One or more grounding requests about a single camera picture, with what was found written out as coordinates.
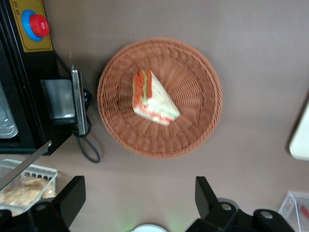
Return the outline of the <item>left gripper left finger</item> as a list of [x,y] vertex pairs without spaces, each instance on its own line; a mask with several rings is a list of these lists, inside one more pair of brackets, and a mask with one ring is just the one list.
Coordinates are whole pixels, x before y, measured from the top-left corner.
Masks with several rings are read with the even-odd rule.
[[9,210],[1,210],[0,230],[2,232],[68,232],[85,201],[85,177],[75,176],[56,197],[40,200],[18,216],[12,216]]

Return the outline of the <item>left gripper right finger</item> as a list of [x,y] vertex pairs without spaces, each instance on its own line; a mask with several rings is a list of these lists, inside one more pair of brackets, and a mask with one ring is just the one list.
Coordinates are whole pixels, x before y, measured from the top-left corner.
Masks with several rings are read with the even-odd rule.
[[220,201],[203,176],[196,177],[195,203],[200,215],[188,232],[292,232],[294,229],[277,212],[257,209],[244,213],[233,203]]

